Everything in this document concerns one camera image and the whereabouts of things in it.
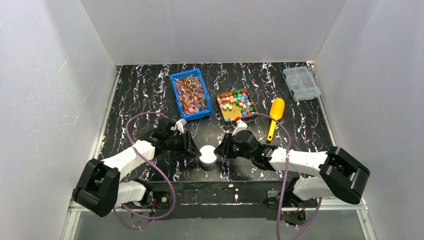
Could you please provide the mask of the white round jar lid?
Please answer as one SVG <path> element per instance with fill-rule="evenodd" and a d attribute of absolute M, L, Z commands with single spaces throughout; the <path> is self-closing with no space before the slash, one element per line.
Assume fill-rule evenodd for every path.
<path fill-rule="evenodd" d="M 214 154 L 215 147 L 212 145 L 204 145 L 200 148 L 199 161 L 204 166 L 213 165 L 217 161 L 217 156 Z"/>

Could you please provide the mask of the gold tray of star candies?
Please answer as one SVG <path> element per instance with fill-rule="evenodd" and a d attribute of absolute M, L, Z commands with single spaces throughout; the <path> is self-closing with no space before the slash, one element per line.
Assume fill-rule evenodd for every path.
<path fill-rule="evenodd" d="M 247 88 L 218 93 L 216 102 L 225 125 L 235 125 L 238 118 L 258 113 L 253 95 Z"/>

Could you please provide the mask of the blue plastic candy bin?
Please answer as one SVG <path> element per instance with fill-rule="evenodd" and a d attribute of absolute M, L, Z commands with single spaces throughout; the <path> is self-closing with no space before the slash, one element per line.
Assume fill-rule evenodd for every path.
<path fill-rule="evenodd" d="M 180 117 L 193 121 L 211 116 L 211 97 L 198 68 L 170 75 Z"/>

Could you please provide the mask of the orange plastic scoop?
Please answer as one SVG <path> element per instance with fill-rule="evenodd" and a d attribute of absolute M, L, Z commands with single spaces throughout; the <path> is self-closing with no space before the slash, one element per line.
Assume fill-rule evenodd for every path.
<path fill-rule="evenodd" d="M 273 120 L 271 120 L 270 122 L 268 134 L 266 137 L 266 141 L 268 143 L 271 143 L 274 138 L 274 133 L 277 127 L 277 121 L 282 118 L 284 109 L 285 101 L 282 98 L 276 98 L 273 100 L 271 109 L 269 111 L 269 116 L 272 117 Z"/>

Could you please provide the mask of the clear round plastic jar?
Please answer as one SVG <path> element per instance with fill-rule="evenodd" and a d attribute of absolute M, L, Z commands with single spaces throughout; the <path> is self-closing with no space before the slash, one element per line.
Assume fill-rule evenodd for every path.
<path fill-rule="evenodd" d="M 217 162 L 216 161 L 214 161 L 214 162 L 203 162 L 203 161 L 200 161 L 199 162 L 199 166 L 204 170 L 204 171 L 212 171 L 213 169 L 215 169 L 216 168 L 216 166 L 217 166 Z"/>

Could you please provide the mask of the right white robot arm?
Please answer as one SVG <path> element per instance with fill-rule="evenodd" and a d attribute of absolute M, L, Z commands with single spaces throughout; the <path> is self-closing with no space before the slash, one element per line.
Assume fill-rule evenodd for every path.
<path fill-rule="evenodd" d="M 250 160 L 261 170 L 306 174 L 307 177 L 292 180 L 284 193 L 286 199 L 299 202 L 336 197 L 357 205 L 371 174 L 365 165 L 341 147 L 333 146 L 321 152 L 286 150 L 260 143 L 249 130 L 225 134 L 213 153 L 227 159 Z"/>

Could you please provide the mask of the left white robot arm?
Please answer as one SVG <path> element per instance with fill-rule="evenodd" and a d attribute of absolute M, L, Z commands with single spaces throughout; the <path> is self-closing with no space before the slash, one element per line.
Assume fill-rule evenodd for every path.
<path fill-rule="evenodd" d="M 136 203 L 142 208 L 152 205 L 152 188 L 141 180 L 122 179 L 137 167 L 165 152 L 175 152 L 184 158 L 201 156 L 192 135 L 184 129 L 186 121 L 160 118 L 150 130 L 122 152 L 103 159 L 89 160 L 72 191 L 72 200 L 99 217 L 105 217 L 113 207 Z"/>

